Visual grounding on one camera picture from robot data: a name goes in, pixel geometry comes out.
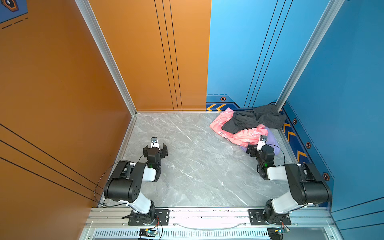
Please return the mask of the pink patterned cloth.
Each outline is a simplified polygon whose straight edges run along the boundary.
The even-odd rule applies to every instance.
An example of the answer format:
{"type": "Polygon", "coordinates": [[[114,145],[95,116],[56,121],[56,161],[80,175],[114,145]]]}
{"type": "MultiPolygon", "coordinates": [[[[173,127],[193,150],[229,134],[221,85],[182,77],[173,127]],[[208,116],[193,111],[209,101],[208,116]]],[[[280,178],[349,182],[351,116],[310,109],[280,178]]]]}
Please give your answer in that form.
{"type": "Polygon", "coordinates": [[[210,124],[210,128],[222,138],[242,147],[247,147],[248,144],[257,145],[262,135],[268,136],[269,131],[264,125],[258,125],[253,129],[241,130],[236,134],[224,131],[223,126],[233,117],[233,113],[233,110],[227,108],[214,119],[210,124]]]}

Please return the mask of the lavender purple cloth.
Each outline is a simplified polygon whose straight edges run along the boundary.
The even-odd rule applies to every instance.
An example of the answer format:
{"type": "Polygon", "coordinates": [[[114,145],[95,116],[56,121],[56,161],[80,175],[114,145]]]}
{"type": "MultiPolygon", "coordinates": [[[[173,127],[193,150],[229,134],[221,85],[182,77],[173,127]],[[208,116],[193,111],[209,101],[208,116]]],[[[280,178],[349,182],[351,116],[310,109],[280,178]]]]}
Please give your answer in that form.
{"type": "Polygon", "coordinates": [[[240,148],[245,152],[247,150],[248,145],[257,145],[260,139],[260,136],[263,134],[265,136],[268,136],[268,145],[273,145],[275,155],[279,155],[281,150],[278,148],[279,144],[277,142],[277,139],[275,135],[273,134],[272,130],[265,126],[249,129],[249,130],[242,130],[240,131],[241,134],[241,140],[245,140],[240,145],[240,148]]]}

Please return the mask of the dark grey cloth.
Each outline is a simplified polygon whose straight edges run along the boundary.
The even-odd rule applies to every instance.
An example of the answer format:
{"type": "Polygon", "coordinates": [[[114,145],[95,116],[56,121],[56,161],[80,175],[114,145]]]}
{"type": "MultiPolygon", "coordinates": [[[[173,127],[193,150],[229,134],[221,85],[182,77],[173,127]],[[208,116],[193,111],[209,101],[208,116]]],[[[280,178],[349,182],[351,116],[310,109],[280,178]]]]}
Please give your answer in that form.
{"type": "Polygon", "coordinates": [[[260,106],[247,111],[235,111],[230,120],[222,126],[222,130],[236,134],[242,130],[253,129],[264,125],[270,129],[278,129],[283,126],[287,116],[278,113],[275,105],[260,106]]]}

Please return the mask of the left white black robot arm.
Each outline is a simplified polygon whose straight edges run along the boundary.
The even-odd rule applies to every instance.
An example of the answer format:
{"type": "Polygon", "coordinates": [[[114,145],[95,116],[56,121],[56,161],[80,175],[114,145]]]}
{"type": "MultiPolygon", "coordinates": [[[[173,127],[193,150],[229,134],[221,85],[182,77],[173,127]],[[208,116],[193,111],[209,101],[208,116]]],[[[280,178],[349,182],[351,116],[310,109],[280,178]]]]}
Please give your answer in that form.
{"type": "Polygon", "coordinates": [[[157,182],[161,176],[161,160],[168,156],[168,146],[151,143],[143,148],[145,163],[120,161],[109,177],[104,196],[122,205],[130,207],[128,219],[130,226],[156,225],[161,222],[161,215],[156,212],[154,201],[141,192],[142,182],[157,182]]]}

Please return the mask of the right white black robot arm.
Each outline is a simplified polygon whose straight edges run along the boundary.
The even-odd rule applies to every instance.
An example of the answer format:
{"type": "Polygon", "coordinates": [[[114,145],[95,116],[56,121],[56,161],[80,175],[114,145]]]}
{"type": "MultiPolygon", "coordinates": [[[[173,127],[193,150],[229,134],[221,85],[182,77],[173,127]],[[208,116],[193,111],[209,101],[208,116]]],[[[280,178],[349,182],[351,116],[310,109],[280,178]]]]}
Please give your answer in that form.
{"type": "Polygon", "coordinates": [[[274,147],[249,145],[247,153],[256,158],[257,172],[262,179],[287,181],[289,191],[278,198],[268,200],[264,209],[248,210],[251,225],[289,225],[291,212],[332,200],[332,191],[314,164],[276,166],[274,147]]]}

